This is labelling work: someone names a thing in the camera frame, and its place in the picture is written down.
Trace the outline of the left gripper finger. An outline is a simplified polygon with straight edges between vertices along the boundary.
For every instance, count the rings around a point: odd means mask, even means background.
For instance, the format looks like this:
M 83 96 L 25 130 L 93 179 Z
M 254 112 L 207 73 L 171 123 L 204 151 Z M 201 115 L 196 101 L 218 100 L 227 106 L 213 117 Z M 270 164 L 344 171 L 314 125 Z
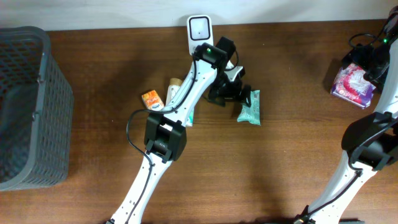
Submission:
M 225 102 L 224 98 L 222 98 L 220 96 L 211 95 L 210 93 L 208 94 L 207 101 L 214 105 L 218 105 L 218 106 L 222 106 L 222 107 L 226 106 L 226 102 Z
M 242 105 L 251 107 L 251 86 L 244 85 L 243 89 L 239 94 L 239 101 Z

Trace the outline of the teal wet wipes pack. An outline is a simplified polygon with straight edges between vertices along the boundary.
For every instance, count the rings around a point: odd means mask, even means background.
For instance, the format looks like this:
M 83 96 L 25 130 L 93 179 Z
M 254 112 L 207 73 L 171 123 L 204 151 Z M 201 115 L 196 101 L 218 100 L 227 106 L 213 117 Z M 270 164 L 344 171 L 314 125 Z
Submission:
M 243 105 L 237 122 L 247 121 L 251 124 L 260 126 L 260 91 L 254 90 L 251 92 L 251 106 Z

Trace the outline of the purple red tissue pack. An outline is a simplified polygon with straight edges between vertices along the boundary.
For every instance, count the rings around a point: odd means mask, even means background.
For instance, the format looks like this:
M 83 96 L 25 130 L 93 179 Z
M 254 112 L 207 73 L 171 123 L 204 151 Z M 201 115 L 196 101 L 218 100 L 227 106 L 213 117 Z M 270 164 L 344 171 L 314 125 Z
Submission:
M 341 67 L 335 77 L 331 94 L 362 109 L 371 104 L 376 87 L 364 79 L 365 71 L 355 63 Z

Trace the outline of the teal pocket tissue pack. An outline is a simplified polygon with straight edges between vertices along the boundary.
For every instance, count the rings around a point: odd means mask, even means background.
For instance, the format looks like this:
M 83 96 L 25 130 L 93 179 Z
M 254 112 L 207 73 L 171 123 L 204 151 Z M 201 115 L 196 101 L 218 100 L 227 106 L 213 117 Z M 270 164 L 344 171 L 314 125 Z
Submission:
M 194 122 L 194 112 L 195 110 L 192 109 L 188 118 L 187 118 L 187 122 L 186 122 L 186 127 L 192 127 L 193 126 L 193 122 Z

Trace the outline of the white bamboo print tube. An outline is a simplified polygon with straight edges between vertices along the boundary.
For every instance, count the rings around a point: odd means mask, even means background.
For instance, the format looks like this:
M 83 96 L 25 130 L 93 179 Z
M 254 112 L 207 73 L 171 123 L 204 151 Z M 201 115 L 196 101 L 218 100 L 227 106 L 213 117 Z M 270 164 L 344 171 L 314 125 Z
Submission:
M 165 105 L 168 105 L 172 101 L 173 97 L 178 92 L 182 83 L 183 83 L 183 81 L 181 79 L 178 79 L 178 78 L 170 79 Z

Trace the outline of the orange pocket tissue pack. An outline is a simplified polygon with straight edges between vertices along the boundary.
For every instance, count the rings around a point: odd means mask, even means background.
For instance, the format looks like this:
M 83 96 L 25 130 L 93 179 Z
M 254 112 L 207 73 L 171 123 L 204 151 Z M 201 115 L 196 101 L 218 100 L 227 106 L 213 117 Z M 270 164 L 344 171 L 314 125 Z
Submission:
M 148 110 L 160 111 L 164 108 L 164 103 L 155 90 L 148 91 L 141 98 Z

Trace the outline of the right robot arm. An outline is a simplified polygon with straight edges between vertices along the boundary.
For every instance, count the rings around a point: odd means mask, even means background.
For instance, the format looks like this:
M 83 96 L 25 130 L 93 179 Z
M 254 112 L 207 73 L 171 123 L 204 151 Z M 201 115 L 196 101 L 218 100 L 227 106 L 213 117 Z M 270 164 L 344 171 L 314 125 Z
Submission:
M 346 129 L 340 163 L 326 189 L 294 218 L 294 223 L 339 223 L 360 188 L 385 166 L 397 162 L 397 8 L 393 7 L 375 41 L 358 44 L 346 56 L 381 92 L 374 111 Z

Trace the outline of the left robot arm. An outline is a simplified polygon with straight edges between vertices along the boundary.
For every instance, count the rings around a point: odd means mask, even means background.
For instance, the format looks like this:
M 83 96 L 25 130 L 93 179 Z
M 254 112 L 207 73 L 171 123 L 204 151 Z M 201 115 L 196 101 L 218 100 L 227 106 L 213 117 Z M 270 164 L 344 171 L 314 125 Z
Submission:
M 217 105 L 235 101 L 251 106 L 251 87 L 241 81 L 244 68 L 229 64 L 236 54 L 234 42 L 226 37 L 222 37 L 216 45 L 207 42 L 197 45 L 192 53 L 190 71 L 176 95 L 160 111 L 145 110 L 148 117 L 141 168 L 108 223 L 142 221 L 146 205 L 159 180 L 185 149 L 187 119 L 205 91 L 208 92 L 207 100 Z

